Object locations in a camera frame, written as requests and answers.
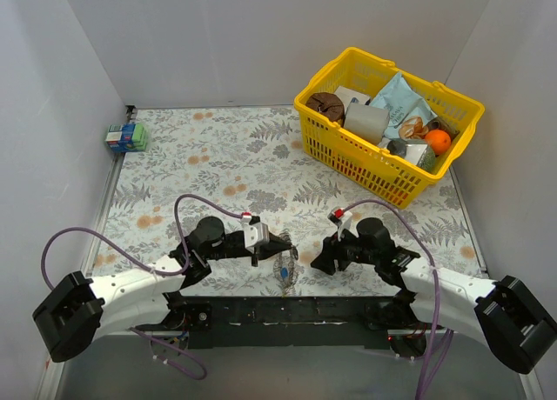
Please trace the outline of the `steel disc with keyrings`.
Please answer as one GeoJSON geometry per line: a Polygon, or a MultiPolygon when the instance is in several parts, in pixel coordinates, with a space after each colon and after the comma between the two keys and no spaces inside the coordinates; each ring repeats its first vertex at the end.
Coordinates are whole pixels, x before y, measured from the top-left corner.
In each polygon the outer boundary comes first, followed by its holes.
{"type": "Polygon", "coordinates": [[[294,287],[298,279],[296,267],[299,253],[296,246],[292,244],[291,235],[287,230],[282,230],[278,237],[291,245],[289,250],[277,254],[273,264],[273,273],[278,280],[280,294],[282,297],[287,297],[295,293],[294,287]]]}

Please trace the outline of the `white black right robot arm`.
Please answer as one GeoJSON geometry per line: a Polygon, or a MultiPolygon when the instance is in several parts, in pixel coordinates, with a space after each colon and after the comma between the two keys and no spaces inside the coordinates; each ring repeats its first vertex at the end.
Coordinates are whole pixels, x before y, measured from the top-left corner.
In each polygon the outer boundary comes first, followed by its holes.
{"type": "Polygon", "coordinates": [[[333,275],[352,263],[373,266],[385,283],[399,288],[391,301],[372,308],[374,324],[410,329],[436,323],[483,343],[520,374],[529,373],[556,341],[555,320],[521,280],[435,269],[396,245],[376,217],[359,221],[355,232],[340,225],[324,239],[311,266],[333,275]]]}

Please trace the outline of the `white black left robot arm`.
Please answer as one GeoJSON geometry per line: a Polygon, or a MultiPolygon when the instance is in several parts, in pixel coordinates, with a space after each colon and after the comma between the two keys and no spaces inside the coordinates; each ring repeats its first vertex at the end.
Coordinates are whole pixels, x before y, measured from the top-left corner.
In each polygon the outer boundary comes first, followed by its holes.
{"type": "Polygon", "coordinates": [[[54,363],[66,362],[115,331],[144,324],[178,329],[184,307],[172,293],[211,273],[211,260],[248,257],[253,266],[282,252],[297,254],[286,238],[272,234],[258,217],[243,215],[228,233],[217,217],[202,218],[178,247],[155,263],[117,274],[87,278],[80,271],[51,284],[32,318],[54,363]]]}

